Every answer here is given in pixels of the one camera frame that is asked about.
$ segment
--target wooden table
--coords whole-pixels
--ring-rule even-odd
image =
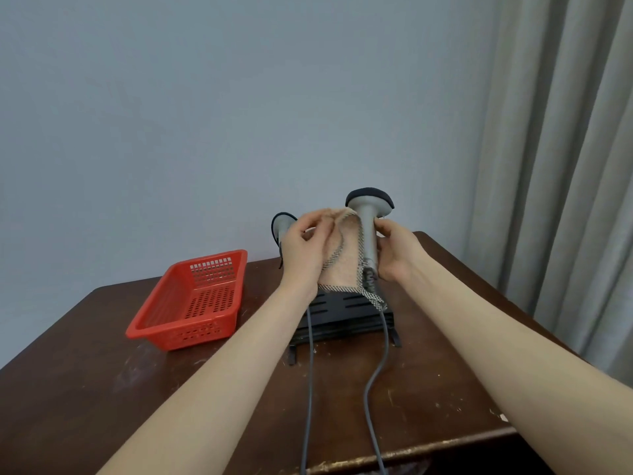
[[[514,319],[560,344],[424,233],[423,247],[467,286]],[[279,259],[246,270],[238,326],[278,286]],[[158,278],[101,287],[0,370],[0,472],[93,474],[222,342],[164,353],[124,332]],[[397,286],[384,284],[402,348],[370,395],[386,460],[515,433],[472,371]],[[311,473],[361,469],[375,461],[363,415],[365,383],[382,355],[382,333],[316,345]],[[298,471],[307,407],[308,347],[282,358],[227,474]]]

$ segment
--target red plastic basket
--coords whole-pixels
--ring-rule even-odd
[[[242,301],[246,250],[171,265],[125,331],[162,350],[233,335]]]

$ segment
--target curtain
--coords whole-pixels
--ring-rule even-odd
[[[633,386],[633,0],[502,0],[465,262]]]

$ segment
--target forearm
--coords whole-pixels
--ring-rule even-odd
[[[510,318],[425,253],[403,286],[552,469],[630,473],[633,390]]]
[[[277,289],[99,473],[221,474],[310,299]]]

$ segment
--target light blue wall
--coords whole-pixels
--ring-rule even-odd
[[[499,0],[0,0],[0,366],[366,185],[462,254]]]

